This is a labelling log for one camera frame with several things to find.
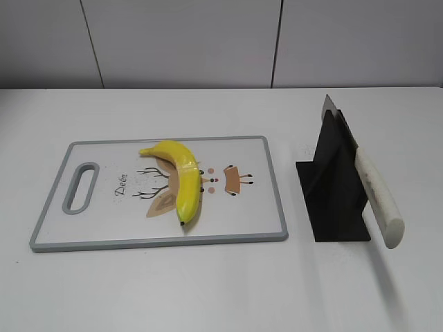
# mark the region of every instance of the white wall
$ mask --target white wall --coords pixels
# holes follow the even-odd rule
[[[274,87],[443,83],[443,0],[284,0]]]
[[[78,0],[0,1],[0,88],[100,88]]]
[[[271,86],[280,0],[83,0],[105,88]],[[284,0],[274,87],[443,84],[443,0]],[[80,0],[0,0],[0,88],[100,88]]]
[[[83,0],[105,88],[266,88],[280,0]]]

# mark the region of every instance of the kitchen knife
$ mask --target kitchen knife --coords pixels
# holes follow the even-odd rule
[[[331,98],[326,95],[321,113],[322,120],[328,109],[336,120],[343,123],[343,134],[349,138],[351,149],[355,151],[354,165],[365,188],[375,219],[379,224],[381,235],[386,247],[393,249],[399,245],[404,233],[404,221],[397,204],[383,177],[363,149],[357,144],[343,114],[335,107]]]

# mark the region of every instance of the white knife handle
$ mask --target white knife handle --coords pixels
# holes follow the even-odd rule
[[[355,154],[355,168],[368,195],[386,247],[393,249],[398,246],[404,233],[404,222],[397,204],[381,174],[360,147]]]

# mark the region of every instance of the black knife stand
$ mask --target black knife stand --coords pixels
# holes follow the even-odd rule
[[[369,241],[361,213],[368,201],[342,120],[325,112],[314,160],[296,167],[316,242]]]

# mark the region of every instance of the deer illustration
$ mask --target deer illustration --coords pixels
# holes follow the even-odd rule
[[[248,185],[252,185],[254,183],[253,181],[241,181],[242,178],[252,178],[252,174],[240,175],[237,166],[229,165],[223,170],[223,173],[226,177],[226,185],[224,190],[232,196],[240,193],[241,183]]]
[[[144,170],[137,171],[137,173],[156,174],[154,177],[166,178],[168,180],[168,184],[164,185],[163,187],[152,188],[153,192],[138,192],[137,194],[132,195],[133,197],[139,197],[140,199],[152,199],[155,197],[150,209],[147,211],[146,217],[148,218],[160,216],[175,209],[177,193],[179,192],[179,175],[174,165],[160,158],[156,158],[156,161],[159,168],[164,172],[167,172],[169,175],[165,175],[157,167],[147,167]],[[211,174],[214,172],[214,170],[210,168],[208,172]],[[218,180],[218,178],[201,178],[201,183],[218,182]],[[210,194],[212,194],[215,192],[215,188],[210,187],[208,191]]]

